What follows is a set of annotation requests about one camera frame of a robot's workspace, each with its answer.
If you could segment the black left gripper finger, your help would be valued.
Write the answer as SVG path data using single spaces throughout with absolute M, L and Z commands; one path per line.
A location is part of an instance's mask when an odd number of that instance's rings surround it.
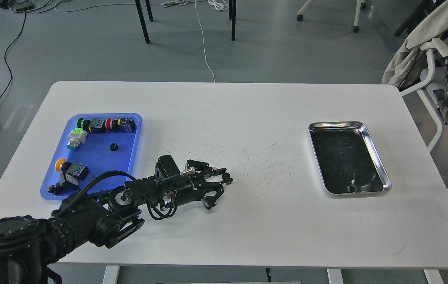
M 211 177 L 217 177 L 224 174 L 226 171 L 226 167 L 224 168 L 215 168 L 210 166 L 206 162 L 196 161 L 196 160 L 188 160 L 185 165 L 186 169 L 193 168 L 194 173 L 189 174 L 189 178 L 194 186 L 204 186 L 207 183 L 207 179 Z M 220 184 L 230 185 L 233 182 L 233 178 L 223 179 L 221 181 L 217 181 Z
M 211 210 L 214 206 L 217 205 L 218 199 L 224 194 L 225 185 L 221 184 L 215 188 L 214 191 L 211 191 L 213 195 L 205 195 L 201 198 L 201 202 L 203 203 L 206 210 Z

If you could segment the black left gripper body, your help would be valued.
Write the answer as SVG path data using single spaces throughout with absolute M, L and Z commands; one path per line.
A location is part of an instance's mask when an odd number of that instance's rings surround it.
M 175 175 L 165 178 L 165 185 L 168 186 L 168 201 L 165 207 L 175 204 L 181 206 L 193 201 L 201 201 L 206 194 L 207 181 L 200 174 L 189 176 Z

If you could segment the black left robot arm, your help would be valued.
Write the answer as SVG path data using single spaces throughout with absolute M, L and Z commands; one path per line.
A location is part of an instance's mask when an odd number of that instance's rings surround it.
M 172 217 L 179 206 L 201 201 L 213 208 L 232 183 L 226 168 L 188 160 L 179 170 L 172 156 L 160 156 L 153 176 L 136 179 L 108 171 L 62 200 L 48 219 L 29 215 L 0 219 L 0 284 L 61 284 L 49 265 L 85 243 L 112 248 L 152 219 Z

